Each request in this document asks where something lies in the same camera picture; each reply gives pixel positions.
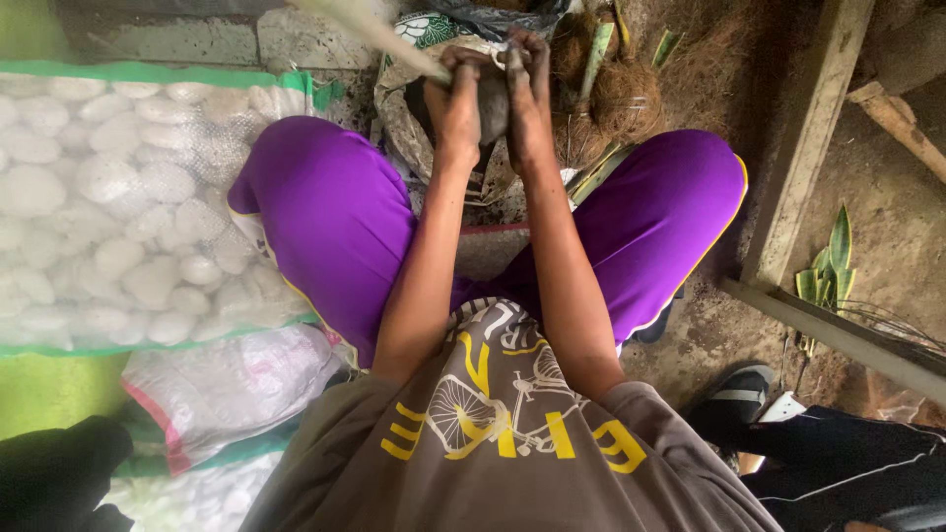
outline black pants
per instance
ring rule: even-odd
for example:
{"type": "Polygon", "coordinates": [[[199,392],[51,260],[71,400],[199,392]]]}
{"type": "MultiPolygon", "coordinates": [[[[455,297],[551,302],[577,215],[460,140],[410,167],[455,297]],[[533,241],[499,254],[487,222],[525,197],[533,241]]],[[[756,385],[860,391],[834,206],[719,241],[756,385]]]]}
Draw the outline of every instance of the black pants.
{"type": "Polygon", "coordinates": [[[786,530],[821,532],[850,521],[891,530],[946,523],[946,431],[819,406],[778,423],[694,421],[720,448],[777,463],[742,480],[786,530]]]}
{"type": "Polygon", "coordinates": [[[99,416],[0,441],[0,531],[127,532],[132,520],[96,506],[129,455],[128,431],[99,416]]]}

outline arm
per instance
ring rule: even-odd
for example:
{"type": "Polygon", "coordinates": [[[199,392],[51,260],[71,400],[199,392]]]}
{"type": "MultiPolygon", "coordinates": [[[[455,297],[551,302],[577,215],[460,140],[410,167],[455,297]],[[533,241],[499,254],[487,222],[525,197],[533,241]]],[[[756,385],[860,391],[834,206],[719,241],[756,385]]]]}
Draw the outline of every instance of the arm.
{"type": "Polygon", "coordinates": [[[402,385],[440,351],[447,334],[466,182],[480,159],[479,70],[462,50],[448,48],[443,57],[447,68],[456,67],[452,95],[432,81],[424,86],[437,135],[433,175],[377,335],[372,371],[402,385]]]}
{"type": "Polygon", "coordinates": [[[506,72],[514,157],[525,185],[542,321],[566,381],[600,399],[625,380],[598,279],[585,255],[559,176],[549,107],[549,48],[532,33],[511,32],[506,72]],[[517,48],[529,50],[527,72],[517,48]]]}

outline wooden plank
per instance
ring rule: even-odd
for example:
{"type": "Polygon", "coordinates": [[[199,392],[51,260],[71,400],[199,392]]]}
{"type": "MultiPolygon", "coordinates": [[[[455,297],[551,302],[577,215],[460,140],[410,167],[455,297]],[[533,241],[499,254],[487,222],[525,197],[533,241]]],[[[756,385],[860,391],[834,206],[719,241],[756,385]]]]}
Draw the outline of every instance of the wooden plank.
{"type": "Polygon", "coordinates": [[[827,0],[797,87],[797,113],[786,125],[760,205],[742,281],[770,290],[781,283],[801,213],[821,170],[864,41],[873,0],[827,0]]]}
{"type": "Polygon", "coordinates": [[[911,349],[905,342],[861,327],[782,290],[768,295],[729,278],[723,279],[721,288],[821,344],[946,406],[946,358],[911,349]]]}
{"type": "Polygon", "coordinates": [[[848,94],[868,116],[890,133],[946,184],[946,156],[917,127],[910,106],[899,97],[890,96],[877,81],[848,94]]]}

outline dirty hand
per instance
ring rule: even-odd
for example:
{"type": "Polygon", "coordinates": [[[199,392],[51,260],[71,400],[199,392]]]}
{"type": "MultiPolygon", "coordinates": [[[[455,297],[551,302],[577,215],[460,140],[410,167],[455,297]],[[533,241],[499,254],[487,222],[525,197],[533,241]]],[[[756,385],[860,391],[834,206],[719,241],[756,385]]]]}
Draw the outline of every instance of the dirty hand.
{"type": "Polygon", "coordinates": [[[491,60],[476,50],[451,46],[440,61],[453,72],[453,86],[447,89],[431,79],[424,83],[424,102],[437,135],[434,166],[468,174],[480,161],[479,65],[491,60]]]}
{"type": "Polygon", "coordinates": [[[538,35],[517,27],[509,30],[509,37],[509,51],[504,56],[510,162],[513,170],[528,180],[539,171],[558,172],[549,103],[549,46],[538,35]],[[529,51],[528,63],[523,61],[522,49],[529,51]]]}

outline purple pants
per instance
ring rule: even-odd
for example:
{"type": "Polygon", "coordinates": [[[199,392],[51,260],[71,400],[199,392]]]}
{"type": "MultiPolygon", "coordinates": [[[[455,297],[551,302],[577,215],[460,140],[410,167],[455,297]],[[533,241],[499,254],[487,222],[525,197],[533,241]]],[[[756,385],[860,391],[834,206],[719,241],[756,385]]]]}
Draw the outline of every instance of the purple pants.
{"type": "MultiPolygon", "coordinates": [[[[726,142],[677,131],[639,146],[575,210],[615,345],[657,319],[745,191],[745,168],[726,142]]],[[[239,214],[260,214],[283,276],[370,367],[416,226],[397,172],[357,133],[294,116],[259,136],[227,200],[239,214]]],[[[484,295],[514,299],[541,319],[531,246],[491,282],[457,277],[451,307],[484,295]]]]}

